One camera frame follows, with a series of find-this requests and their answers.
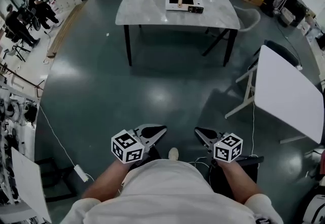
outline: power adapter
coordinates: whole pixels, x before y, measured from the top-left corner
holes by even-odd
[[[76,173],[79,175],[79,177],[81,178],[81,180],[83,180],[83,182],[86,182],[89,180],[88,176],[85,174],[85,172],[81,169],[80,165],[76,165],[74,167],[74,170],[76,171]]]

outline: marble table top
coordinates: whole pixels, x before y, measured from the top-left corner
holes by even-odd
[[[117,25],[167,24],[240,29],[237,14],[229,0],[202,0],[204,11],[195,14],[165,9],[165,0],[122,0]]]

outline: white folding table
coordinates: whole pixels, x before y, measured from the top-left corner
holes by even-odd
[[[254,71],[256,71],[255,87],[251,84]],[[320,143],[324,122],[323,96],[302,73],[263,45],[257,67],[249,70],[236,82],[246,77],[249,77],[249,80],[244,102],[229,112],[225,118],[255,102],[257,107],[279,118],[316,143]],[[305,136],[285,139],[280,143]]]

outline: shoe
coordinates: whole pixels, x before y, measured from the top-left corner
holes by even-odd
[[[177,161],[178,160],[178,149],[176,147],[173,147],[172,149],[170,149],[169,153],[168,153],[168,159],[172,160],[172,161]]]
[[[46,32],[47,32],[47,33],[50,33],[50,32],[52,32],[53,28],[54,28],[54,26],[50,26],[50,28],[49,28],[49,29],[46,29]]]
[[[63,23],[63,21],[64,21],[64,19],[59,20],[59,22],[55,24],[55,27],[60,27],[61,24]]]
[[[36,40],[36,42],[33,44],[32,48],[35,48],[38,45],[38,43],[40,42],[40,40],[41,40],[41,38],[38,38]]]

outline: white cable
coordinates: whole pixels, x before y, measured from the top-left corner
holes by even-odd
[[[92,179],[92,181],[95,181],[90,174],[85,173],[85,175],[89,176]]]
[[[209,168],[209,166],[203,162],[189,162],[189,164],[202,164]]]
[[[206,158],[207,158],[206,156],[198,157],[198,158],[195,160],[194,167],[195,167],[195,168],[197,167],[197,161],[198,161],[198,160],[200,160],[200,159],[206,159]]]
[[[73,161],[71,160],[71,158],[70,158],[70,156],[68,155],[68,153],[67,153],[67,151],[66,151],[66,149],[64,148],[64,146],[61,144],[61,142],[60,142],[60,140],[59,140],[59,138],[56,136],[56,134],[55,134],[55,132],[54,132],[54,130],[53,130],[53,128],[51,127],[51,125],[50,125],[50,122],[49,122],[49,120],[47,119],[47,117],[46,117],[46,115],[45,115],[45,113],[44,113],[44,111],[43,111],[43,109],[42,109],[42,107],[41,107],[41,105],[40,105],[40,109],[41,109],[41,111],[43,112],[43,115],[45,116],[45,118],[46,118],[46,121],[47,121],[47,123],[49,124],[49,127],[51,128],[51,130],[52,130],[52,133],[53,133],[53,135],[57,138],[57,140],[58,140],[58,142],[59,142],[59,144],[60,144],[60,146],[63,148],[63,150],[66,152],[66,155],[67,155],[67,157],[70,159],[70,161],[71,161],[71,163],[72,163],[72,165],[75,167],[76,165],[73,163]]]
[[[210,180],[211,170],[212,170],[212,166],[211,166],[210,171],[209,171],[209,184],[210,184],[210,187],[211,187],[211,180]]]
[[[252,151],[250,153],[250,156],[253,155],[254,152],[254,131],[255,131],[255,102],[253,101],[253,132],[252,132]]]
[[[252,151],[249,157],[258,157],[258,155],[254,154],[254,131],[255,131],[255,102],[253,101],[253,131],[252,131]]]

